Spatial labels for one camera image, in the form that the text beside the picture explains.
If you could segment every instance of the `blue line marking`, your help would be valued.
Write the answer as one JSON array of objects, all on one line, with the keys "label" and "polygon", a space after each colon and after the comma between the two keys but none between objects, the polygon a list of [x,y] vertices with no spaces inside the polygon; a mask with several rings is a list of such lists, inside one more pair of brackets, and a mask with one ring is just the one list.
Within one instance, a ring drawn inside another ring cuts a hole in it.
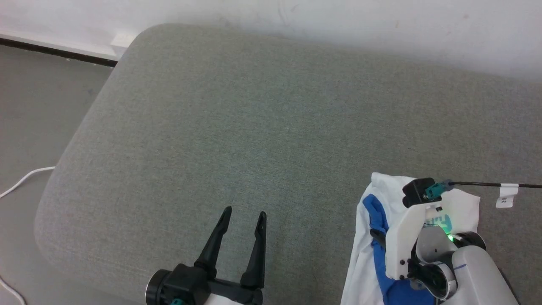
[{"label": "blue line marking", "polygon": [[457,270],[457,269],[461,269],[463,267],[466,267],[466,266],[467,266],[467,264],[462,264],[461,266],[457,266],[457,267],[454,268],[454,271]]}]

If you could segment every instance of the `cable label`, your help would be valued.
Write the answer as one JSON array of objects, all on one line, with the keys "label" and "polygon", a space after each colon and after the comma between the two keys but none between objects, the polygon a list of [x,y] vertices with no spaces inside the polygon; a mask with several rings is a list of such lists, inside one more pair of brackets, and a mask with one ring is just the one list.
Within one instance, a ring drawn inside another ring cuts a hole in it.
[{"label": "cable label", "polygon": [[501,183],[497,208],[509,208],[513,206],[514,196],[518,194],[519,185],[516,183]]}]

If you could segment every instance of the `teal connector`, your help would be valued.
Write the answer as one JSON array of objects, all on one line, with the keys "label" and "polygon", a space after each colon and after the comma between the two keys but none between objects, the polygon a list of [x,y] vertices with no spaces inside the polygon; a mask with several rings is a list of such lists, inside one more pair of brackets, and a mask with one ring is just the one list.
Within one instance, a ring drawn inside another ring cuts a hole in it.
[{"label": "teal connector", "polygon": [[440,195],[442,195],[442,193],[454,188],[454,186],[450,185],[450,182],[451,180],[445,180],[441,183],[435,183],[434,185],[426,188],[424,197],[427,200],[437,199]]}]

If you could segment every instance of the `white wall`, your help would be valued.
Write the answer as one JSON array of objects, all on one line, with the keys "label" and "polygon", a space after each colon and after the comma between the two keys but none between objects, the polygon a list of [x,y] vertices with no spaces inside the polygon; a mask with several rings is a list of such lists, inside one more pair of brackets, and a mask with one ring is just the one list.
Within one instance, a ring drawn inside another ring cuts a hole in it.
[{"label": "white wall", "polygon": [[542,80],[540,0],[0,0],[0,35],[115,58],[164,22],[241,28]]}]

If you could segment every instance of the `gray ottoman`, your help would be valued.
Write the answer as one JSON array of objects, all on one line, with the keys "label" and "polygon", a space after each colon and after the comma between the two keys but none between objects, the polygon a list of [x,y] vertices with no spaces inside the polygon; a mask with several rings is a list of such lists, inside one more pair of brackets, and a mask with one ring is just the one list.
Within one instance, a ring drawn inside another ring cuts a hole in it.
[{"label": "gray ottoman", "polygon": [[[168,24],[132,43],[54,170],[36,241],[72,278],[144,303],[233,206],[218,276],[268,215],[265,304],[338,304],[371,173],[542,182],[542,86],[329,46]],[[480,231],[542,296],[540,191],[482,195]]]}]

